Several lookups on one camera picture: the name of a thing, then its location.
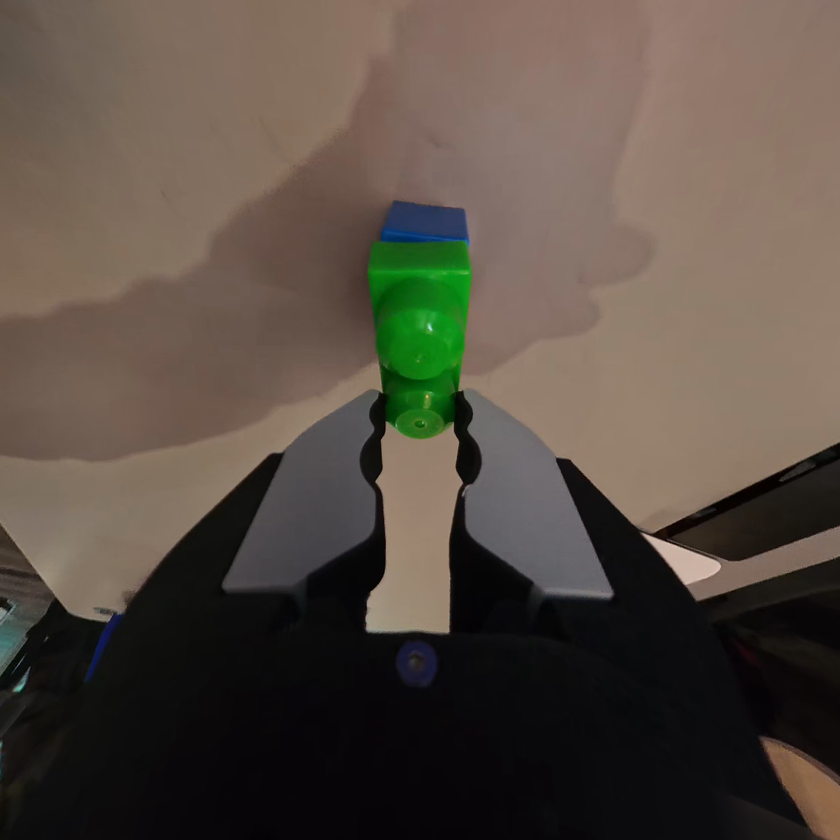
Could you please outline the white flat base plate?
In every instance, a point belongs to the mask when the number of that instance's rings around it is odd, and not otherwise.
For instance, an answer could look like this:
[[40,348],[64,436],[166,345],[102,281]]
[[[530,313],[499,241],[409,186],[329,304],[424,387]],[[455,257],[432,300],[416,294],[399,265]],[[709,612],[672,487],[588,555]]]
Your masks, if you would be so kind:
[[702,552],[679,546],[666,539],[640,532],[685,586],[705,581],[721,570],[721,562]]

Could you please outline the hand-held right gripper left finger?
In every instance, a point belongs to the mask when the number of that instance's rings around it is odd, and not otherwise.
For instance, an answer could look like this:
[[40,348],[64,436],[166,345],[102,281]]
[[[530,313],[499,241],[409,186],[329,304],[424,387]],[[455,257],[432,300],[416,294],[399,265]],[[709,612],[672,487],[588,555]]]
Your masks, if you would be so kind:
[[370,593],[385,568],[382,439],[385,395],[369,390],[298,435],[284,450],[223,580],[228,595],[291,597],[355,567],[350,582]]

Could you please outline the blue mega block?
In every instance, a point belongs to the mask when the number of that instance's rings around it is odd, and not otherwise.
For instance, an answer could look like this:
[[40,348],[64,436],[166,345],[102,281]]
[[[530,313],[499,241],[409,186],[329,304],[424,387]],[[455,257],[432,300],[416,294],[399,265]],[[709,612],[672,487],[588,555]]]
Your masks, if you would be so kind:
[[388,208],[379,240],[394,244],[463,242],[469,245],[466,210],[394,201]]

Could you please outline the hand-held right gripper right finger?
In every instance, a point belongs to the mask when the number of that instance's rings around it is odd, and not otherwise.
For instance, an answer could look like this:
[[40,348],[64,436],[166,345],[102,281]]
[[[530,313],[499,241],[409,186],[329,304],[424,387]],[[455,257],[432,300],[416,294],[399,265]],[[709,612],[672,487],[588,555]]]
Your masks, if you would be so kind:
[[472,389],[455,399],[461,488],[449,539],[450,615],[523,617],[614,598],[558,459],[530,427]]

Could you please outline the green mega block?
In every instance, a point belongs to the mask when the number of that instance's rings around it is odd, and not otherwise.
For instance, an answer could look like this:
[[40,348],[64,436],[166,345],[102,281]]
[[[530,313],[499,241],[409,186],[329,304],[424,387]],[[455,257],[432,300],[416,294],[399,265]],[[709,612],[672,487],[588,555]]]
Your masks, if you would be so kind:
[[406,437],[455,420],[471,291],[464,240],[376,242],[368,279],[385,418]]

